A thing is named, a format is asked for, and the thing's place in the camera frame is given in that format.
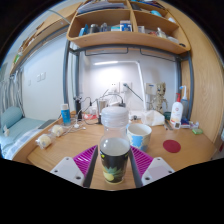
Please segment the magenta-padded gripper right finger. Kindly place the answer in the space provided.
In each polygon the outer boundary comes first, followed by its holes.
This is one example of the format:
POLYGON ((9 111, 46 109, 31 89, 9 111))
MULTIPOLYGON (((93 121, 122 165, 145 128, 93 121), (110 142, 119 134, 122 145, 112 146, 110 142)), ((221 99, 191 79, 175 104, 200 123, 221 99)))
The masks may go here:
POLYGON ((137 187, 143 187, 174 173, 174 170, 161 157, 153 158, 138 148, 131 147, 129 157, 137 187))

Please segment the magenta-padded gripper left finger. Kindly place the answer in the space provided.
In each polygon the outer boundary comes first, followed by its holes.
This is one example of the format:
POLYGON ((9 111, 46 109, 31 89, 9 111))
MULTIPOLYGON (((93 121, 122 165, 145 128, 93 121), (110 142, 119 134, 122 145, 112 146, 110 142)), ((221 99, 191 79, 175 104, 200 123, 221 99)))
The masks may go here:
POLYGON ((64 157, 51 173, 84 188, 89 188, 98 156, 98 146, 92 146, 75 157, 64 157))

